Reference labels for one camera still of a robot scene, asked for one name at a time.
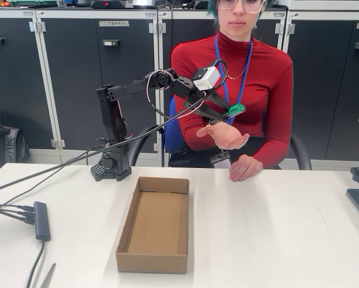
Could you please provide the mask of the person's right hand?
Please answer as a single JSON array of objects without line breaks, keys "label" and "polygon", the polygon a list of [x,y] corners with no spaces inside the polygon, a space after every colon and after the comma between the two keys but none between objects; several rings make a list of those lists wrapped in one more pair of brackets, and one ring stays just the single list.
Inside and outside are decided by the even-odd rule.
[{"label": "person's right hand", "polygon": [[241,134],[238,129],[225,123],[218,122],[207,125],[196,132],[198,137],[210,136],[219,149],[240,149],[249,140],[249,134]]}]

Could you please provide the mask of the person's left hand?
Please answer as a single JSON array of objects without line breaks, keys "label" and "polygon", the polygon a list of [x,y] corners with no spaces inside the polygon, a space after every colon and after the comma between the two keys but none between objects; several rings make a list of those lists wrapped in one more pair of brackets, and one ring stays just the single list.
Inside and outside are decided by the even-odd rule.
[{"label": "person's left hand", "polygon": [[248,179],[263,170],[262,162],[248,155],[241,155],[230,168],[229,179],[240,182]]}]

